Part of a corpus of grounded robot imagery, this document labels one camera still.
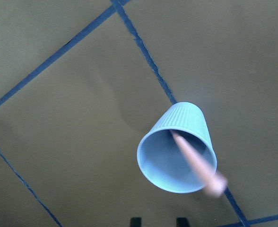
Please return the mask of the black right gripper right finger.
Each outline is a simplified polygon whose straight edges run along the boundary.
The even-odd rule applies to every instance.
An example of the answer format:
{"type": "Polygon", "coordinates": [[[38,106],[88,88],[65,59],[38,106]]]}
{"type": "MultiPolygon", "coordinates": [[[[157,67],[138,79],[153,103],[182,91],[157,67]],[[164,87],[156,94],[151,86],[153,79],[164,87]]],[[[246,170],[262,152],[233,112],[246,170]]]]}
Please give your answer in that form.
{"type": "Polygon", "coordinates": [[[177,227],[189,227],[189,221],[187,218],[178,217],[178,218],[176,218],[176,226],[177,227]]]}

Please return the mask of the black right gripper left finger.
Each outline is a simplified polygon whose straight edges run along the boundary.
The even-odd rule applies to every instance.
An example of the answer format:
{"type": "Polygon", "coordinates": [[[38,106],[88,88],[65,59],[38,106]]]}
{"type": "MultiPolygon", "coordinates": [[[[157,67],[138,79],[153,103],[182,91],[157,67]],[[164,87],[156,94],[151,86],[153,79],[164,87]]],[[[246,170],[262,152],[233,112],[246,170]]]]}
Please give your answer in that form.
{"type": "Polygon", "coordinates": [[[130,219],[130,227],[141,227],[141,217],[132,217],[130,219]]]}

